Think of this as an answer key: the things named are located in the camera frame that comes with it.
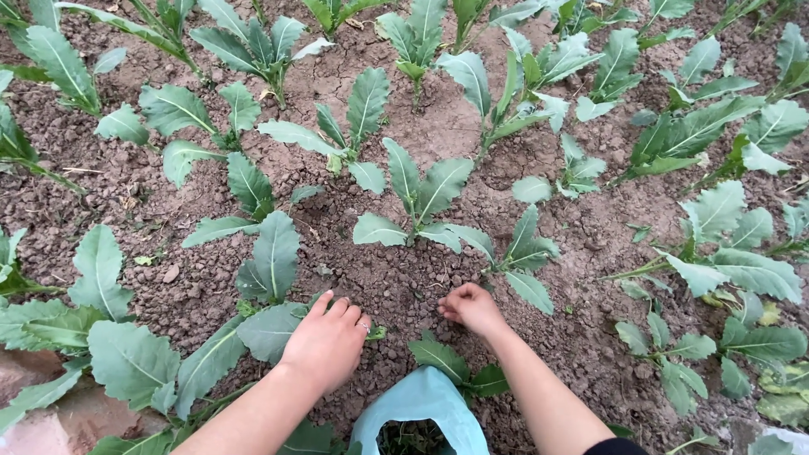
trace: dirt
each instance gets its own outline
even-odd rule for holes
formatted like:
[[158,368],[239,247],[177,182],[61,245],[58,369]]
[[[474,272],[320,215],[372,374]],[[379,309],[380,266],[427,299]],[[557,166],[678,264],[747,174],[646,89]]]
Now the dirt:
[[[645,2],[629,1],[629,7],[648,12]],[[111,3],[89,2],[106,8]],[[687,19],[659,20],[653,32],[669,26],[691,25],[697,35],[706,32],[718,20],[723,2],[698,2]],[[248,15],[250,2],[240,0],[237,11]],[[359,15],[360,20],[373,20],[390,11],[383,6]],[[295,17],[314,29],[314,21],[298,2],[273,4],[270,20],[275,15]],[[133,8],[121,3],[117,14],[134,19]],[[801,14],[798,25],[806,26]],[[189,28],[211,26],[204,13],[193,12]],[[455,24],[444,20],[445,40],[452,38]],[[725,58],[737,61],[738,75],[762,82],[753,94],[763,94],[775,84],[773,65],[777,31],[761,40],[752,40],[752,19],[741,19],[720,33],[721,67]],[[555,40],[550,35],[549,18],[541,17],[520,31],[529,37],[534,50]],[[259,122],[270,118],[294,121],[306,126],[316,124],[314,102],[328,104],[345,127],[346,100],[356,74],[368,66],[382,66],[391,80],[392,94],[385,113],[390,124],[369,139],[362,152],[364,160],[378,164],[387,162],[381,146],[382,137],[395,139],[414,156],[421,168],[437,159],[467,156],[477,152],[479,117],[463,99],[460,86],[444,73],[429,73],[421,98],[422,112],[411,112],[411,85],[401,72],[394,70],[395,51],[389,43],[378,42],[371,23],[364,30],[343,26],[337,33],[338,46],[317,58],[307,58],[287,75],[286,91],[289,109],[282,112],[274,101],[262,101]],[[80,49],[89,62],[102,52],[125,45],[128,56],[119,70],[102,75],[98,87],[104,98],[104,111],[111,112],[121,103],[137,106],[140,86],[144,82],[159,86],[173,83],[196,92],[208,106],[217,125],[227,123],[229,112],[224,99],[201,86],[191,71],[173,58],[131,36],[114,32],[103,24],[93,24],[80,15],[67,15],[62,31]],[[608,30],[591,35],[591,47],[604,45]],[[574,135],[588,155],[608,162],[603,181],[620,173],[627,165],[632,145],[641,129],[629,124],[640,108],[664,107],[667,93],[658,70],[676,68],[695,40],[678,40],[648,49],[640,57],[636,71],[646,74],[639,87],[627,95],[607,116],[587,123],[571,125],[571,109],[563,130]],[[258,97],[263,83],[254,77],[223,69],[212,54],[187,40],[191,54],[202,68],[210,69],[217,87],[236,80],[246,83]],[[494,98],[499,97],[505,82],[505,49],[502,33],[490,29],[472,46],[481,53],[489,72],[489,86]],[[12,62],[23,59],[6,37],[0,39],[0,50]],[[574,76],[548,89],[555,96],[572,100],[595,74],[591,67],[583,77]],[[63,172],[88,188],[83,200],[62,187],[24,173],[0,175],[0,200],[3,207],[0,224],[7,230],[28,228],[20,244],[19,257],[23,271],[48,285],[68,285],[76,278],[71,264],[78,239],[95,223],[106,223],[116,234],[127,261],[121,283],[135,290],[131,304],[139,321],[151,331],[171,338],[172,345],[184,355],[197,349],[219,326],[235,314],[238,293],[235,274],[241,261],[252,254],[252,238],[241,234],[192,249],[182,249],[180,242],[192,231],[200,218],[235,215],[238,205],[229,194],[225,165],[204,162],[194,165],[187,183],[181,188],[163,176],[161,158],[146,148],[117,140],[103,140],[93,135],[96,120],[84,113],[70,112],[55,102],[46,86],[15,81],[15,93],[6,100],[32,144],[42,154],[44,165]],[[798,101],[807,105],[807,98]],[[710,146],[711,168],[722,160],[730,148],[739,124],[731,125],[722,138]],[[182,130],[177,137],[186,138],[203,147],[215,149],[206,134],[194,129]],[[785,159],[802,158],[806,150],[806,134],[796,138],[782,154]],[[162,146],[165,138],[152,133],[153,142]],[[400,203],[391,192],[381,197],[361,191],[347,176],[332,179],[324,170],[320,155],[288,147],[253,130],[243,136],[246,153],[266,172],[273,182],[279,200],[285,201],[296,185],[324,185],[326,191],[292,212],[301,234],[299,273],[295,286],[301,289],[294,298],[306,299],[327,288],[352,297],[373,316],[378,324],[388,327],[388,337],[370,342],[353,379],[343,388],[317,404],[310,417],[316,423],[331,421],[339,435],[347,438],[353,421],[362,409],[415,369],[406,342],[417,339],[422,329],[433,330],[440,340],[451,344],[476,370],[494,359],[483,346],[462,328],[442,321],[436,313],[436,300],[450,289],[467,281],[478,281],[485,262],[474,250],[465,247],[461,254],[447,251],[434,243],[417,244],[415,248],[384,248],[354,245],[350,239],[357,217],[365,211],[404,221]],[[798,169],[783,178],[763,173],[747,175],[743,183],[748,204],[765,206],[780,219],[782,200],[795,198],[782,191],[794,184],[807,165],[792,162]],[[511,184],[529,175],[553,179],[563,165],[557,137],[548,125],[523,131],[495,144],[481,170],[474,172],[453,209],[440,218],[488,232],[502,252],[516,219],[524,206],[511,198]],[[588,194],[578,200],[554,198],[541,209],[539,232],[553,238],[561,256],[541,269],[536,276],[547,285],[555,302],[553,316],[541,313],[523,302],[502,279],[495,279],[494,296],[506,319],[532,346],[557,375],[604,421],[633,429],[636,441],[651,453],[662,453],[688,439],[690,426],[701,425],[709,434],[721,436],[727,444],[726,421],[731,416],[759,419],[754,398],[731,402],[719,390],[719,368],[715,360],[692,362],[706,378],[710,399],[700,400],[697,413],[678,418],[663,396],[658,373],[648,365],[634,361],[613,329],[616,321],[629,320],[644,326],[646,304],[632,300],[612,282],[598,277],[631,270],[654,256],[647,245],[630,243],[634,231],[626,223],[651,225],[650,238],[662,243],[675,243],[680,234],[678,218],[684,213],[676,204],[684,198],[678,192],[697,180],[706,169],[674,172],[637,181],[628,181],[615,189]],[[777,229],[783,232],[782,223]],[[133,259],[155,257],[151,266],[138,266]],[[315,268],[325,264],[334,271],[330,279],[322,279]],[[809,266],[800,266],[802,277]],[[717,334],[726,316],[695,301],[680,280],[667,279],[673,295],[657,292],[663,303],[663,315],[672,334],[685,332]],[[803,288],[804,298],[809,297]],[[563,311],[570,307],[570,313]],[[782,320],[809,326],[809,314],[792,304],[781,304]],[[229,393],[248,381],[261,378],[268,364],[248,356],[242,358],[226,379],[214,390]],[[477,400],[473,412],[481,422],[493,453],[533,453],[519,408],[510,393]]]

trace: black sleeve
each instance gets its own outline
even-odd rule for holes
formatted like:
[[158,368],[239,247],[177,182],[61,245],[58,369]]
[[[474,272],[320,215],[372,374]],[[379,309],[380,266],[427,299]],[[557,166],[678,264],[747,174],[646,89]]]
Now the black sleeve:
[[612,438],[590,447],[584,455],[649,455],[631,440]]

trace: hand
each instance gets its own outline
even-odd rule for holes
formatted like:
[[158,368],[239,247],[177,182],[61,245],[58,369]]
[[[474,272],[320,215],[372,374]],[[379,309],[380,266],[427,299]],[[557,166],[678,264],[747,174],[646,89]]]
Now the hand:
[[484,340],[510,330],[491,294],[475,283],[466,283],[438,300],[438,312],[463,324]]
[[357,369],[368,335],[362,324],[371,326],[371,317],[361,314],[357,305],[349,306],[348,297],[339,299],[326,312],[333,296],[333,291],[326,291],[312,305],[278,362],[278,366],[286,366],[314,381],[320,396],[337,390]]

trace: vegetable garden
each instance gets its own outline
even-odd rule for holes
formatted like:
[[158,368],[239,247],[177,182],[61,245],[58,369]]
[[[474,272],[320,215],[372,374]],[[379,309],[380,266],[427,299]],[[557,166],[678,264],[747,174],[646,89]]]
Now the vegetable garden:
[[332,288],[375,326],[287,450],[351,453],[335,441],[431,353],[493,453],[532,453],[493,359],[435,312],[474,281],[651,452],[727,446],[728,418],[806,428],[806,17],[0,0],[0,341],[66,370],[0,424],[90,375],[169,423],[93,453],[167,452]]

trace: light blue plastic bag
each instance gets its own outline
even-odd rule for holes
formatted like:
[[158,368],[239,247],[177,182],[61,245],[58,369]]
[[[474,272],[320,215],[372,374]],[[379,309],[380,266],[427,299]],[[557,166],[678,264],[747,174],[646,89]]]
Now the light blue plastic bag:
[[433,421],[449,445],[463,455],[489,455],[481,425],[447,375],[420,367],[371,403],[359,416],[351,442],[362,443],[362,455],[379,455],[376,436],[388,420]]

